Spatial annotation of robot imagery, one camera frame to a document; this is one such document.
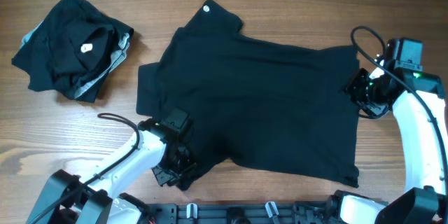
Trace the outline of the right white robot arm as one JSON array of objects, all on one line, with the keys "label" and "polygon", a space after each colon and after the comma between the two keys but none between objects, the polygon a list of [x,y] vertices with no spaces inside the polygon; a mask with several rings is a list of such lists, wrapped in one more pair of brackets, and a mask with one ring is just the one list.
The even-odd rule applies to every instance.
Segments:
[{"label": "right white robot arm", "polygon": [[421,66],[423,44],[391,39],[369,73],[361,69],[346,93],[370,117],[392,112],[405,156],[405,192],[389,204],[349,192],[328,198],[323,223],[446,223],[447,128],[440,77]]}]

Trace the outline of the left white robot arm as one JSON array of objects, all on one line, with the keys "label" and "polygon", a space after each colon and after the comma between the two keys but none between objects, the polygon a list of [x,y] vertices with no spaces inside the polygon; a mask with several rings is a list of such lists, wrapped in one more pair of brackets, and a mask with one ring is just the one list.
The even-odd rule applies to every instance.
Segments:
[{"label": "left white robot arm", "polygon": [[125,189],[147,170],[160,186],[177,186],[197,166],[183,136],[188,113],[175,108],[165,119],[138,124],[116,114],[99,118],[130,126],[134,133],[119,149],[78,174],[60,169],[45,183],[28,223],[152,223],[151,209]]}]

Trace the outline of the black t-shirt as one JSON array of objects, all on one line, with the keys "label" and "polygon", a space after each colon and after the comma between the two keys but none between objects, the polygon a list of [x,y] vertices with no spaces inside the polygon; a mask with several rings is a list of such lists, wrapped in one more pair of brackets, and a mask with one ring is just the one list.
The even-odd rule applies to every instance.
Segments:
[{"label": "black t-shirt", "polygon": [[138,114],[190,116],[181,141],[192,170],[177,187],[228,159],[357,187],[358,107],[343,91],[359,68],[355,48],[281,45],[244,36],[242,26],[206,0],[160,61],[139,67]]}]

